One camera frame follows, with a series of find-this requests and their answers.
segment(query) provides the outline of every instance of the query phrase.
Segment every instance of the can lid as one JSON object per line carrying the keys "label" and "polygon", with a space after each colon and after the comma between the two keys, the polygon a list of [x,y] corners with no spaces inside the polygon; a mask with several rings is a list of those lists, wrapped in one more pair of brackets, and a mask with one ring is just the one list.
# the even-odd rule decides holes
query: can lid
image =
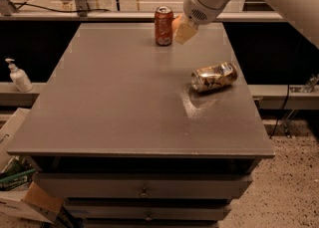
{"label": "can lid", "polygon": [[171,9],[165,6],[161,6],[157,8],[157,12],[162,13],[162,14],[167,14],[171,12]]}

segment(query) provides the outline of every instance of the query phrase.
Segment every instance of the soda can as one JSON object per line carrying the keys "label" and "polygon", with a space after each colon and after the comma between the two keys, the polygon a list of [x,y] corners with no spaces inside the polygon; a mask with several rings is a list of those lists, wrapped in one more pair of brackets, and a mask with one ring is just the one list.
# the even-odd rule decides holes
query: soda can
{"label": "soda can", "polygon": [[195,70],[191,74],[191,86],[198,92],[220,89],[231,85],[238,78],[236,67],[231,63],[220,63],[214,66]]}
{"label": "soda can", "polygon": [[168,7],[158,7],[155,13],[156,24],[156,41],[160,46],[168,46],[172,42],[172,28],[173,20],[172,10]]}

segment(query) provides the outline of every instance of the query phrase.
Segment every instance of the floor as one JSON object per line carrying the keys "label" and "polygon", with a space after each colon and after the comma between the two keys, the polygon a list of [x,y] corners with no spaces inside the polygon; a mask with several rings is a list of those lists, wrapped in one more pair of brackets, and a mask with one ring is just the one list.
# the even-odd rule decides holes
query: floor
{"label": "floor", "polygon": [[[180,11],[182,0],[121,0],[122,10],[153,11],[159,4]],[[59,0],[30,0],[32,4],[62,9]],[[238,10],[238,2],[233,9]],[[97,7],[117,10],[115,0],[99,0]],[[23,10],[39,10],[23,7]],[[300,114],[291,124],[292,138],[279,127],[272,137],[276,152],[273,159],[261,161],[253,171],[253,183],[239,200],[232,201],[233,210],[220,222],[220,228],[298,228],[319,227],[319,116]],[[271,133],[276,124],[273,115],[262,115]],[[5,228],[40,228],[36,221],[10,217],[0,213],[0,226]],[[53,227],[64,227],[57,222]]]}

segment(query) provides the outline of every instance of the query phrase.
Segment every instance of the gray tabletop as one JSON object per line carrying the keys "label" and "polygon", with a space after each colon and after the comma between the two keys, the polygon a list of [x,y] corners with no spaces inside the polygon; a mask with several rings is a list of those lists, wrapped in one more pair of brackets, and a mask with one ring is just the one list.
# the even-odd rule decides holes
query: gray tabletop
{"label": "gray tabletop", "polygon": [[237,65],[222,24],[168,47],[157,46],[154,31],[151,23],[82,24],[9,152],[272,156],[241,71],[220,91],[200,95],[190,87],[195,69]]}

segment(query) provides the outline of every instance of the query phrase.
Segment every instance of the drawer knob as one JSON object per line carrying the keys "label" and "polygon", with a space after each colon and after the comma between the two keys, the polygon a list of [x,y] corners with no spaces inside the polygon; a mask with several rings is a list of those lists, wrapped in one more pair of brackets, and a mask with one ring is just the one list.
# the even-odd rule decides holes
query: drawer knob
{"label": "drawer knob", "polygon": [[150,195],[147,193],[147,189],[143,188],[143,191],[140,193],[140,198],[148,198]]}
{"label": "drawer knob", "polygon": [[151,214],[148,213],[148,216],[146,217],[146,221],[150,222],[152,220],[153,220],[153,218],[151,217]]}

